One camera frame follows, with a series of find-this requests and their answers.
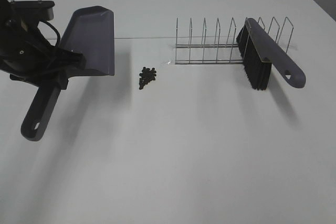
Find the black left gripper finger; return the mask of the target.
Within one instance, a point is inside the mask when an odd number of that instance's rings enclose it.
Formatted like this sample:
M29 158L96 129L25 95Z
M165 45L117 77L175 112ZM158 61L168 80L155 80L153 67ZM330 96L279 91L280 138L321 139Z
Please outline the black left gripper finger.
M51 73L41 77L39 87L52 86L58 87L60 90L66 90L68 82L66 73Z
M51 67L84 68L86 59L82 53L56 48L51 61Z

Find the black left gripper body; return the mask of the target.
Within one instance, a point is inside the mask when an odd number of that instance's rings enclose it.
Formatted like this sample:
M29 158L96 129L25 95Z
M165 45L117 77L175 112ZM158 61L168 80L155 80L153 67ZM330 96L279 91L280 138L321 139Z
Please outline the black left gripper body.
M37 87L44 81L56 81L52 68L57 45L52 45L37 26L19 24L15 19L1 20L1 70L13 80Z

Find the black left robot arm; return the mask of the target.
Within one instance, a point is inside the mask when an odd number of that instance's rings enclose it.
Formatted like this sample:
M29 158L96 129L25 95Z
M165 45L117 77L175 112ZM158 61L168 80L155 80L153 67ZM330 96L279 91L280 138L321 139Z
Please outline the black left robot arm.
M50 23L53 1L1 0L1 70L15 81L37 87L50 83L64 90L67 70L83 69L83 54L62 49Z

